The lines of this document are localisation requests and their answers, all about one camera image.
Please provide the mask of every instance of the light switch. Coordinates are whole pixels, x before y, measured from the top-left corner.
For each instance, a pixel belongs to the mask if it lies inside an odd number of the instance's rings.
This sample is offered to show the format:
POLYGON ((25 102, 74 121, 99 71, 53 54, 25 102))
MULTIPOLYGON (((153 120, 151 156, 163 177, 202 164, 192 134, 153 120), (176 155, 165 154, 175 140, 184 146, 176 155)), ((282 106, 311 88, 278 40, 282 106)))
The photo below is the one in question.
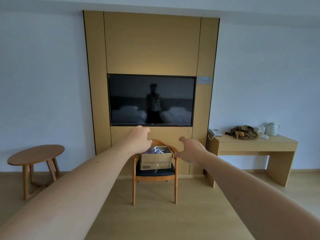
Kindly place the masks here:
POLYGON ((198 76, 198 84, 211 84, 210 76, 198 76))

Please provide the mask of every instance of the white kettle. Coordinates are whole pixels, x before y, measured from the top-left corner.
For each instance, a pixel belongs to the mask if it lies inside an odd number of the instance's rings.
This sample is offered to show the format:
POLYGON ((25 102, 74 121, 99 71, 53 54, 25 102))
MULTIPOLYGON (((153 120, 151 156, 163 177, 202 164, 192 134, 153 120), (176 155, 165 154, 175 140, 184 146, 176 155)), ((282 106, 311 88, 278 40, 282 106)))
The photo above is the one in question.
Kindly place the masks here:
POLYGON ((277 123, 274 123, 274 122, 270 122, 266 126, 265 134, 271 135, 271 136, 276 136, 279 129, 280 129, 280 124, 277 124, 277 123))

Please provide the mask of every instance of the hand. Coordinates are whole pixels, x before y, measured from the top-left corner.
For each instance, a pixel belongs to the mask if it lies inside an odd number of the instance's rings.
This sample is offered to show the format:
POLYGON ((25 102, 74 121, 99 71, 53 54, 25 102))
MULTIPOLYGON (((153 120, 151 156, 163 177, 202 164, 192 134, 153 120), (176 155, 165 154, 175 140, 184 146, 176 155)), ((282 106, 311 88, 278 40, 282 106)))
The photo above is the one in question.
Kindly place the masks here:
POLYGON ((128 147, 131 156, 137 153, 143 153, 150 148, 152 143, 152 140, 147 139, 149 133, 150 128, 138 125, 131 129, 126 134, 125 139, 120 143, 128 147))
POLYGON ((201 164, 202 154, 208 152, 205 147, 199 141, 187 139, 184 136, 180 137, 179 141, 182 141, 184 150, 182 152, 176 152, 175 156, 187 163, 201 164))

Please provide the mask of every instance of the backpack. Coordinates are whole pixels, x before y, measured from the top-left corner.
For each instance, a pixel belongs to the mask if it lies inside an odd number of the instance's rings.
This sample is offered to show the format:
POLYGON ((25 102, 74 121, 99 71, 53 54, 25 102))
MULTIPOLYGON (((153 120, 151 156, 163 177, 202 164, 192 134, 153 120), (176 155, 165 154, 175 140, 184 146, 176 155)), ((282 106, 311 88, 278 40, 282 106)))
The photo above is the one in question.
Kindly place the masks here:
POLYGON ((249 125, 238 125, 225 134, 241 140, 255 139, 258 136, 254 129, 249 125))

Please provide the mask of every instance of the round wooden side table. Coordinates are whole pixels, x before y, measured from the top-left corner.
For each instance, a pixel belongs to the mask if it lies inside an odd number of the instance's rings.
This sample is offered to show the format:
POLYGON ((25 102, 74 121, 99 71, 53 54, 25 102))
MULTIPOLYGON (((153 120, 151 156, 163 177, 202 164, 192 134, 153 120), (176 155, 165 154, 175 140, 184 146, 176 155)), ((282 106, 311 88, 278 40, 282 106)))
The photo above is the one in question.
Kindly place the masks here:
POLYGON ((23 199, 27 200, 32 197, 39 190, 51 183, 57 181, 60 177, 60 170, 56 157, 64 152, 64 146, 62 145, 40 145, 32 147, 21 152, 15 153, 8 159, 8 164, 13 166, 22 166, 22 177, 23 177, 23 199), (52 181, 45 185, 36 183, 32 179, 33 165, 36 163, 47 162, 52 181), (38 188, 29 193, 30 184, 37 186, 38 188))

